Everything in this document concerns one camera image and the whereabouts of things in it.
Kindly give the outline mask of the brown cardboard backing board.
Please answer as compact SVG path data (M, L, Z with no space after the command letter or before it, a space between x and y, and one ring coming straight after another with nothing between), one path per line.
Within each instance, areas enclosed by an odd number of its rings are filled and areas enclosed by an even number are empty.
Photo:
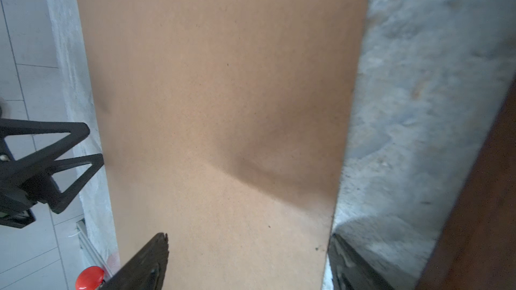
M368 0L77 0L120 260L320 289Z

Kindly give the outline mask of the brown wooden picture frame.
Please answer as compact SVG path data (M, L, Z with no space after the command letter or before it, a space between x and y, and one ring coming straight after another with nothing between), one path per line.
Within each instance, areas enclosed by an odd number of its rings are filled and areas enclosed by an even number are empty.
M416 288L515 288L514 84Z

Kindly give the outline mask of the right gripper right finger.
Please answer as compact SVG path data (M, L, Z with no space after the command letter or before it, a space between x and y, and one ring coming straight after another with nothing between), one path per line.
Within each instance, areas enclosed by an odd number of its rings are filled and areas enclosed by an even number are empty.
M342 236L332 234L328 248L334 289L394 290Z

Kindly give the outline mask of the red emergency stop button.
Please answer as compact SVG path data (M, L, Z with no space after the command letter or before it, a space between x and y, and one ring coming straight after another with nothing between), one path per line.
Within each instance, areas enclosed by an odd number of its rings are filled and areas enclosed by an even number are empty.
M76 282L76 290L98 290L104 284L105 271L98 266L91 266L83 270Z

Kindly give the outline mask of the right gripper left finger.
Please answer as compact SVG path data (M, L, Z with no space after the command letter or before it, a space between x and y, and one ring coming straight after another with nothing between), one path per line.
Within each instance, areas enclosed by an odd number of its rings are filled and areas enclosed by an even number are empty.
M168 235L162 232L157 233L100 289L161 290L165 280L168 259Z

